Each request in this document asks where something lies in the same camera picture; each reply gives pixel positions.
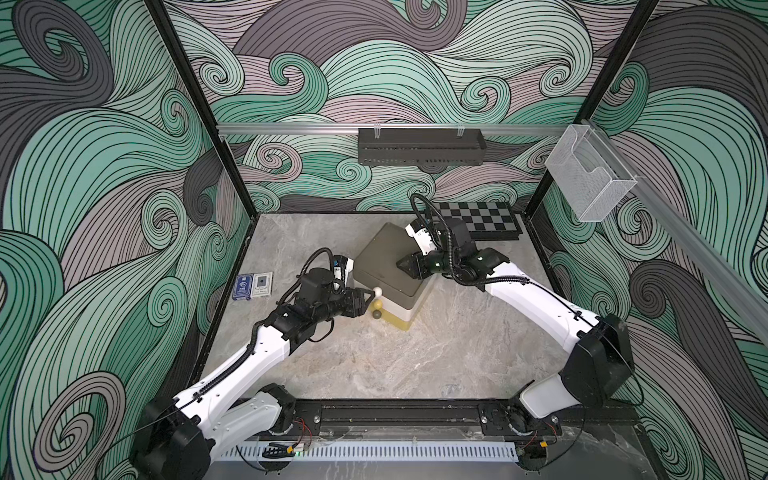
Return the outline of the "white drawer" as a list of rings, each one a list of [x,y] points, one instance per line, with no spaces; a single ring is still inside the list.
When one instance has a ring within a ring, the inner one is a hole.
[[[391,312],[397,312],[397,311],[403,311],[403,310],[412,310],[412,309],[420,309],[421,308],[421,300],[416,299],[414,300],[411,297],[406,297],[406,302],[404,304],[398,303],[395,301],[394,298],[390,298],[385,295],[385,292],[380,287],[374,287],[373,290],[376,292],[376,298],[371,303],[370,307],[375,306],[378,308],[385,308],[388,311]]]

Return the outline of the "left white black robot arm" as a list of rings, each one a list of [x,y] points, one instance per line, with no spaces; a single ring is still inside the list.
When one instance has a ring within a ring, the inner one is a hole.
[[[142,479],[201,479],[212,461],[248,437],[293,425],[295,399],[276,384],[239,398],[271,368],[311,340],[318,324],[363,316],[378,287],[354,287],[342,267],[300,274],[250,338],[208,376],[175,395],[148,402],[133,435],[129,460]]]

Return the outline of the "olive three-drawer storage box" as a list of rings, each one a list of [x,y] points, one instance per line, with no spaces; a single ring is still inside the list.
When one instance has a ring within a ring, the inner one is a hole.
[[[397,261],[413,253],[421,251],[405,228],[384,224],[354,258],[354,285],[370,290],[380,287],[386,296],[401,304],[406,297],[420,299],[422,307],[432,288],[432,279],[411,278],[396,266]]]

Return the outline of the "yellow bottom drawer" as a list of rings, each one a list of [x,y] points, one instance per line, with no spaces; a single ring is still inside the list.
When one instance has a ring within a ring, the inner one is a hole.
[[[409,331],[414,324],[419,309],[391,312],[383,307],[372,306],[369,308],[369,312],[374,319],[380,319],[399,330]]]

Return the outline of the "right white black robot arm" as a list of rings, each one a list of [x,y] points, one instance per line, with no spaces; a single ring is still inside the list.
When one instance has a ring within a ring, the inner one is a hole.
[[[478,248],[467,227],[446,218],[426,196],[414,193],[409,201],[416,218],[406,232],[419,250],[398,261],[401,271],[420,280],[440,275],[504,301],[568,355],[559,372],[513,396],[515,429],[528,431],[534,422],[575,406],[601,408],[634,376],[624,320],[582,308],[532,279],[506,255]]]

